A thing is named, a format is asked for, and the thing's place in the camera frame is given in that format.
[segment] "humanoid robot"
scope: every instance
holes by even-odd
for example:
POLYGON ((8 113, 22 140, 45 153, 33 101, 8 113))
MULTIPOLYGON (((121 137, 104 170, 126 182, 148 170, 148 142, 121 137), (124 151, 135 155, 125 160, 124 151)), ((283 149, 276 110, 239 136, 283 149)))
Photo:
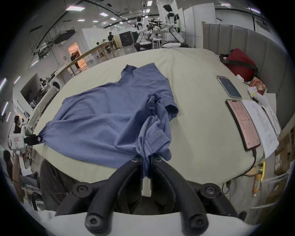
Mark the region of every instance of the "humanoid robot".
POLYGON ((137 17, 136 28, 139 30, 139 37, 134 44, 135 49, 139 51, 151 49, 153 46, 153 42, 150 40, 152 34, 150 33, 151 29, 144 30, 143 25, 141 23, 141 17, 137 17))
POLYGON ((166 42, 163 43, 162 47, 189 47, 186 43, 184 43, 184 39, 180 36, 180 29, 177 28, 177 23, 179 21, 178 14, 174 14, 172 8, 169 4, 163 6, 163 8, 168 12, 165 16, 166 22, 160 22, 160 24, 166 28, 176 39, 174 42, 166 42))

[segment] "beige tablecloth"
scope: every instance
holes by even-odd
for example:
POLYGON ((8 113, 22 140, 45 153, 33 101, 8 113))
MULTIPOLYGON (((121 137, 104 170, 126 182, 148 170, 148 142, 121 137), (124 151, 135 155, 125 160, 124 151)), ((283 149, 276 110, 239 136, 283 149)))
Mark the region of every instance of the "beige tablecloth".
MULTIPOLYGON (((170 121, 172 159, 168 162, 187 180, 223 183, 253 163, 252 152, 245 152, 235 121, 225 100, 228 95, 216 75, 228 77, 243 99, 250 99, 247 85, 240 83, 223 65, 218 55, 206 49, 171 48, 136 52, 94 66, 72 78, 56 95, 42 115, 35 133, 52 120, 69 96, 120 79, 126 64, 136 67, 154 62, 169 79, 179 109, 170 121)), ((44 144, 35 149, 67 175, 85 182, 108 178, 116 169, 90 164, 57 153, 44 144)), ((263 155, 257 148, 257 159, 263 155)))

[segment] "black equipment cabinet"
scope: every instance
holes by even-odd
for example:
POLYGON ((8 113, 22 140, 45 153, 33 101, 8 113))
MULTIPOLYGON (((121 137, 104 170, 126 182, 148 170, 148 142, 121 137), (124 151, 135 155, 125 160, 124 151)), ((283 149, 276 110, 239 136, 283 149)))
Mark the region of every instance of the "black equipment cabinet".
POLYGON ((133 44, 131 31, 124 32, 119 35, 120 35, 122 46, 129 46, 129 45, 133 44))

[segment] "white partition panel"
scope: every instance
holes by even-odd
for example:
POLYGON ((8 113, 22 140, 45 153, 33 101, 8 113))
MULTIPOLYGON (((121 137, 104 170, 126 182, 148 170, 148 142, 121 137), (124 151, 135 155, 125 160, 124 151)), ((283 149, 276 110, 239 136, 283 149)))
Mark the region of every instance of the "white partition panel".
POLYGON ((183 11, 186 38, 190 47, 203 47, 202 22, 216 23, 215 8, 213 3, 192 6, 183 11))

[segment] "paper document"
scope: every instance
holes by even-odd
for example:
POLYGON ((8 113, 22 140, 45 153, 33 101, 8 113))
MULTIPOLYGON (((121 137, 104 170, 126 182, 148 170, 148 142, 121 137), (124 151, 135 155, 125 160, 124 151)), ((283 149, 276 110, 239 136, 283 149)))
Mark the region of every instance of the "paper document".
POLYGON ((278 118, 276 117, 275 113, 273 112, 273 110, 271 109, 271 107, 267 106, 262 106, 264 111, 266 112, 269 121, 271 122, 271 125, 276 133, 277 138, 279 138, 280 132, 281 132, 281 126, 280 123, 278 121, 278 118))
POLYGON ((261 139, 265 158, 268 158, 277 148, 278 140, 271 123, 262 107, 254 101, 242 101, 248 111, 261 139))

